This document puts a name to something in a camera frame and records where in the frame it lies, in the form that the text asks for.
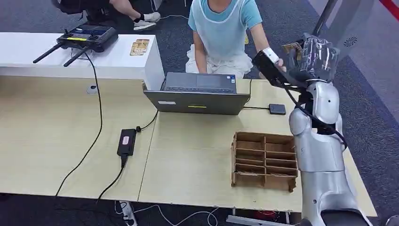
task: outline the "shoe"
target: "shoe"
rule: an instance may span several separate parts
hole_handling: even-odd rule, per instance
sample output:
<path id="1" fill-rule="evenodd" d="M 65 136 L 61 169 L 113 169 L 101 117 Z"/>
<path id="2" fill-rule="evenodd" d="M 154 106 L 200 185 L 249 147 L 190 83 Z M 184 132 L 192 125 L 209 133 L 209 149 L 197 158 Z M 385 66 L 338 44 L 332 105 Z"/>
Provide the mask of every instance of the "shoe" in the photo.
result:
<path id="1" fill-rule="evenodd" d="M 152 28 L 155 27 L 155 25 L 157 25 L 156 23 L 150 23 L 150 22 L 146 22 L 143 20 L 140 20 L 139 22 L 135 22 L 135 27 L 133 30 L 135 31 L 145 31 L 145 30 L 151 30 Z"/>
<path id="2" fill-rule="evenodd" d="M 144 21 L 156 23 L 161 19 L 160 13 L 144 14 Z"/>

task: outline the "black sock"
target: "black sock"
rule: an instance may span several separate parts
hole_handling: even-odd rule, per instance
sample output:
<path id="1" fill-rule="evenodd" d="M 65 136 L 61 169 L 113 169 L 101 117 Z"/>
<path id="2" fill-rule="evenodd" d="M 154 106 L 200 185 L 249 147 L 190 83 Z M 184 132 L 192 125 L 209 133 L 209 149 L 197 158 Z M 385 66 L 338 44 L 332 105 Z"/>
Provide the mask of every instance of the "black sock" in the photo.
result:
<path id="1" fill-rule="evenodd" d="M 134 20 L 134 22 L 138 23 L 140 20 L 144 20 L 144 14 L 140 14 L 140 17 Z"/>

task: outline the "blue t-shirt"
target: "blue t-shirt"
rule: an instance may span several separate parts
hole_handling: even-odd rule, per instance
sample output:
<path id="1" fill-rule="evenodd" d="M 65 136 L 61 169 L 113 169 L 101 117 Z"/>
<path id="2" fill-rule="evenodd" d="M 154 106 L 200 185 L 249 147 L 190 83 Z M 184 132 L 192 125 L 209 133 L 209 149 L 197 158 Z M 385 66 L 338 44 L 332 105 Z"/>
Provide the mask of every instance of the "blue t-shirt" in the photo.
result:
<path id="1" fill-rule="evenodd" d="M 201 6 L 204 10 L 205 16 L 213 21 L 223 21 L 225 20 L 231 11 L 233 10 L 234 5 L 237 0 L 231 0 L 229 6 L 221 13 L 216 13 L 209 8 L 208 0 L 200 0 Z M 244 4 L 241 8 L 241 22 L 244 26 L 251 29 L 253 26 L 262 22 L 261 15 L 258 10 L 258 6 L 256 5 L 255 0 L 244 0 Z M 192 11 L 190 10 L 190 16 L 188 18 L 188 25 L 194 31 L 197 30 L 195 26 L 194 17 L 192 15 Z"/>

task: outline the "power adapter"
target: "power adapter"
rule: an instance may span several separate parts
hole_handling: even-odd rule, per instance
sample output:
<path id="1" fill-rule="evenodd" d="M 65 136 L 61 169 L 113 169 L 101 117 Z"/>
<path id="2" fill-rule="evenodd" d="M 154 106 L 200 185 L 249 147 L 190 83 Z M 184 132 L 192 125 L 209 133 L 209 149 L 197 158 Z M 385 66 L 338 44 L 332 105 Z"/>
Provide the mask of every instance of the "power adapter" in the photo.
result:
<path id="1" fill-rule="evenodd" d="M 136 133 L 135 129 L 122 129 L 117 152 L 120 157 L 133 155 Z"/>

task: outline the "yellow card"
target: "yellow card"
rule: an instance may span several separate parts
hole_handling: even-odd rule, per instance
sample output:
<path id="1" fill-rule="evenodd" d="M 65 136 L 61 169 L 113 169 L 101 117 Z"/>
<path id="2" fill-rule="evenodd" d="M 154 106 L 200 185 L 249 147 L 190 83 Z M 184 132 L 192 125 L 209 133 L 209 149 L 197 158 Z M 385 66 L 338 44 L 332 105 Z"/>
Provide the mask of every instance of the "yellow card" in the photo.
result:
<path id="1" fill-rule="evenodd" d="M 289 53 L 290 50 L 292 50 L 293 48 L 295 48 L 297 50 L 297 55 L 296 55 L 296 59 L 297 60 L 301 60 L 302 59 L 302 47 L 301 45 L 299 45 L 298 42 L 294 42 L 291 44 L 287 44 L 283 46 L 283 49 L 285 50 L 286 53 Z"/>
<path id="2" fill-rule="evenodd" d="M 130 50 L 131 56 L 142 56 L 147 52 L 149 39 L 137 39 L 132 44 L 132 49 Z"/>

